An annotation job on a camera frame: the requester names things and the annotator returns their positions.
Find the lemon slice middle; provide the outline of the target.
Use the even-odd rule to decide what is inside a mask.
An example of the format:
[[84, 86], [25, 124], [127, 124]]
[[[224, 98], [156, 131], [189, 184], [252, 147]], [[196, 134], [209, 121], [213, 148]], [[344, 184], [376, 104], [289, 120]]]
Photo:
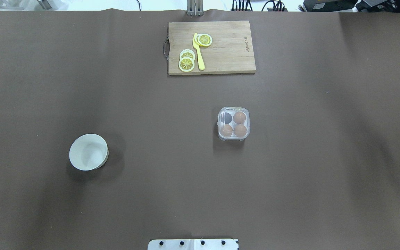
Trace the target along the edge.
[[193, 50], [190, 49], [184, 49], [183, 51], [180, 52], [179, 58], [186, 58], [189, 57], [193, 60], [195, 60], [195, 52]]

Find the yellow plastic knife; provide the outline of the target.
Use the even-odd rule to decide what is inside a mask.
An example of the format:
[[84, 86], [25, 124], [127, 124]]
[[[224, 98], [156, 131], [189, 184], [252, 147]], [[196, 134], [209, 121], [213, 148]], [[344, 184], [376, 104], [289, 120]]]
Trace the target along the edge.
[[204, 61], [202, 58], [200, 45], [196, 42], [197, 35], [198, 35], [198, 33], [194, 33], [192, 44], [197, 53], [196, 57], [197, 57], [197, 62], [198, 62], [198, 69], [203, 71], [203, 70], [205, 70], [205, 64], [204, 64]]

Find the clear plastic egg box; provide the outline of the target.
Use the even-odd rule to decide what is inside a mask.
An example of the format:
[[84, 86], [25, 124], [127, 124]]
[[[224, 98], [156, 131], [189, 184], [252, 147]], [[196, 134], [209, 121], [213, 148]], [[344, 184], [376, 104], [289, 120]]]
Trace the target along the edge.
[[[247, 127], [248, 132], [247, 132], [247, 136], [246, 137], [236, 137], [233, 133], [233, 135], [231, 137], [222, 137], [219, 134], [219, 127], [222, 124], [229, 124], [232, 126], [232, 128], [234, 129], [234, 127], [237, 125], [234, 121], [233, 121], [233, 115], [235, 114], [235, 112], [244, 112], [246, 113], [247, 119], [246, 122], [244, 123], [244, 125]], [[223, 141], [227, 141], [227, 140], [237, 140], [237, 141], [244, 141], [250, 134], [250, 114], [249, 111], [245, 108], [242, 107], [223, 107], [219, 112], [218, 112], [218, 117], [217, 117], [217, 128], [218, 128], [218, 137], [219, 139], [223, 140]]]

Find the black equipment box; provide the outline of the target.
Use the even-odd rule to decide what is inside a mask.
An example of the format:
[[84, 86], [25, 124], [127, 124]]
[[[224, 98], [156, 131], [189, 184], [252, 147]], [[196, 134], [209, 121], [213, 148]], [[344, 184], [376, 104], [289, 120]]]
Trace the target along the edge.
[[400, 13], [400, 0], [303, 0], [304, 12]]

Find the bamboo cutting board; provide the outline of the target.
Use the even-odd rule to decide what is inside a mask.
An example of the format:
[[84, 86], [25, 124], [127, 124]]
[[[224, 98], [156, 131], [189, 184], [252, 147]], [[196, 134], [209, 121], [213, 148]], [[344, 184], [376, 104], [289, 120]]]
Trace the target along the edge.
[[[192, 71], [184, 72], [179, 68], [179, 54], [184, 49], [197, 52], [193, 45], [195, 34], [212, 37], [211, 45], [199, 46], [205, 69], [199, 69], [199, 63], [195, 62]], [[171, 22], [168, 24], [168, 41], [169, 75], [255, 73], [257, 70], [247, 20]]]

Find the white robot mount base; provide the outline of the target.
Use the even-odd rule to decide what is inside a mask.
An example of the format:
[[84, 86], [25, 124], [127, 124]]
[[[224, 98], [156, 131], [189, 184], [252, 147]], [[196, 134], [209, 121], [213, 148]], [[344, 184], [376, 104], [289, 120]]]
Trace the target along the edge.
[[237, 239], [154, 239], [148, 250], [238, 250]]

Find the brown egg in box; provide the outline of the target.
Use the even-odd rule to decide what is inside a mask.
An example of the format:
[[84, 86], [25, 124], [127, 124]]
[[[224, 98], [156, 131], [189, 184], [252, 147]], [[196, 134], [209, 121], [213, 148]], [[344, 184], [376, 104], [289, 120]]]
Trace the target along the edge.
[[238, 124], [234, 127], [233, 133], [236, 137], [244, 138], [247, 136], [248, 129], [244, 124]]
[[247, 116], [246, 113], [238, 111], [235, 112], [232, 119], [236, 124], [244, 124], [246, 122]]

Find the lemon slice under lower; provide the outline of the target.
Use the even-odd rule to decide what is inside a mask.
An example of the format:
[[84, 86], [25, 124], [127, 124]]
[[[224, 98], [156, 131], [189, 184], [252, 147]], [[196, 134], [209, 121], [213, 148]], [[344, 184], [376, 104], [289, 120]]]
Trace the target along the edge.
[[200, 47], [202, 47], [202, 45], [199, 43], [199, 41], [198, 41], [198, 35], [195, 35], [194, 36], [194, 38], [193, 38], [193, 44], [196, 44], [197, 46], [200, 46]]

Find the brown egg from bowl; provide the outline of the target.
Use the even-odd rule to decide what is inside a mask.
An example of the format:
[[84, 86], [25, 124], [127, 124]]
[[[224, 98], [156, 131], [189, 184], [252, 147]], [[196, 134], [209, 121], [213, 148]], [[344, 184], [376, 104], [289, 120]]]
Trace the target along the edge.
[[233, 128], [231, 125], [229, 124], [222, 124], [219, 127], [219, 134], [223, 137], [223, 138], [228, 138], [231, 137], [233, 135]]

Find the white bowl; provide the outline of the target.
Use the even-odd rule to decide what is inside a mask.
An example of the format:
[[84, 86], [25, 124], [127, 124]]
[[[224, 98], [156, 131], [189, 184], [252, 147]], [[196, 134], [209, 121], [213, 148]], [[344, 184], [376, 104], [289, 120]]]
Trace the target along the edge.
[[80, 136], [69, 149], [71, 165], [81, 171], [91, 171], [102, 167], [108, 157], [107, 142], [97, 134]]

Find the lemon slice lower left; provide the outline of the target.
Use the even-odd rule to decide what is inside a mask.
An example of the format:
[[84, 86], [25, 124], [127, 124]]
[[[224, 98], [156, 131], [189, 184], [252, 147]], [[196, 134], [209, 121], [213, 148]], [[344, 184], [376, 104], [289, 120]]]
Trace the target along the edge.
[[209, 34], [201, 33], [198, 35], [198, 41], [202, 45], [202, 47], [208, 47], [212, 44], [213, 39]]

